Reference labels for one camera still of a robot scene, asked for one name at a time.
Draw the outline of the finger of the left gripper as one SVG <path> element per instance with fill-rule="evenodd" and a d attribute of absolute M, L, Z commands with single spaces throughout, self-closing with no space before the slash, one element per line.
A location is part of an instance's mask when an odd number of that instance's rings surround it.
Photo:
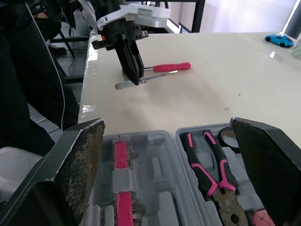
<path fill-rule="evenodd" d="M 132 58 L 132 70 L 135 78 L 141 78 L 143 76 L 143 61 L 138 50 L 137 44 L 135 41 L 129 44 L 131 58 Z"/>
<path fill-rule="evenodd" d="M 118 55 L 122 70 L 125 74 L 125 76 L 134 84 L 139 84 L 139 78 L 134 77 L 134 73 L 132 70 L 132 58 L 131 58 L 131 52 L 129 48 L 129 43 L 125 46 L 117 46 L 115 48 L 116 53 Z"/>

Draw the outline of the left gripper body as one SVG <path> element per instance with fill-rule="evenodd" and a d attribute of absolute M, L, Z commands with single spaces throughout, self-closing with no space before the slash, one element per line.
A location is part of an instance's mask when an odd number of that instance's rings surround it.
<path fill-rule="evenodd" d="M 133 21 L 120 19 L 107 24 L 100 32 L 102 40 L 92 41 L 95 50 L 106 48 L 112 50 L 115 48 L 126 47 L 134 44 L 137 40 L 147 38 L 149 36 L 146 30 Z"/>

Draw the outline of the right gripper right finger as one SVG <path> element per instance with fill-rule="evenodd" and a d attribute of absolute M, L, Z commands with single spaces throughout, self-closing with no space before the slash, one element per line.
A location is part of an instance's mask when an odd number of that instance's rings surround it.
<path fill-rule="evenodd" d="M 301 150 L 281 129 L 230 121 L 253 187 L 277 226 L 301 224 Z"/>

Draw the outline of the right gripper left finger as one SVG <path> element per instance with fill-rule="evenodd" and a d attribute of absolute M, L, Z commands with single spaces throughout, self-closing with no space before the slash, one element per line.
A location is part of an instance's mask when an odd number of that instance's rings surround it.
<path fill-rule="evenodd" d="M 0 211 L 2 226 L 78 226 L 88 206 L 102 156 L 105 122 L 63 132 Z"/>

